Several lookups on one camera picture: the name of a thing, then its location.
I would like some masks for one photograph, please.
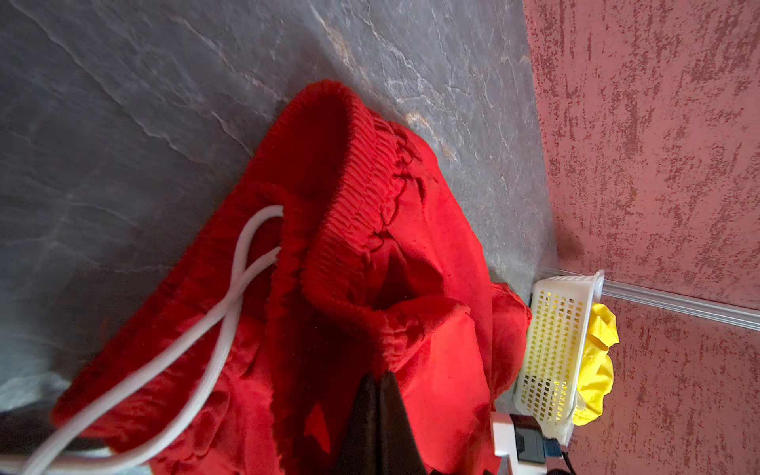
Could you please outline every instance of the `basket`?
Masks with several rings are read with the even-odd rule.
[[[512,400],[535,417],[544,436],[567,445],[591,304],[599,301],[604,271],[561,276],[533,285],[527,347]]]

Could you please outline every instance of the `white cord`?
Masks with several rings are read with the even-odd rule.
[[[132,373],[105,394],[79,411],[60,429],[55,431],[35,452],[26,459],[14,455],[0,456],[0,470],[19,475],[91,474],[116,473],[136,467],[159,454],[190,425],[214,389],[232,347],[242,308],[242,294],[254,277],[274,264],[280,248],[274,248],[245,268],[253,235],[259,226],[272,217],[283,215],[282,206],[268,206],[256,213],[243,227],[235,247],[230,289],[198,323],[193,325],[171,346],[153,358],[148,364]],[[148,442],[122,454],[106,458],[59,457],[77,435],[95,422],[105,412],[142,388],[174,363],[195,341],[223,318],[222,328],[211,359],[201,377],[198,387],[179,414],[158,435]]]

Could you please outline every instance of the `red textured wall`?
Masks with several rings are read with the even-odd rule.
[[[602,417],[570,444],[584,475],[760,473],[760,332],[617,299]]]
[[[760,309],[760,2],[525,14],[561,267]]]

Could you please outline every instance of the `yellow garment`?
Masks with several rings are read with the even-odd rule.
[[[613,361],[607,352],[615,343],[620,343],[615,314],[606,305],[594,303],[578,377],[578,394],[583,400],[578,401],[573,413],[572,422],[576,426],[588,424],[602,415],[602,400],[613,389]]]

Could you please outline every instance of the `silver trim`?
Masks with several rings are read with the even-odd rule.
[[[575,272],[555,268],[543,268],[542,274],[545,277],[580,275]],[[604,281],[602,295],[760,331],[759,310],[697,299],[696,297],[664,292],[662,290],[648,289],[628,283],[612,282],[611,280]]]

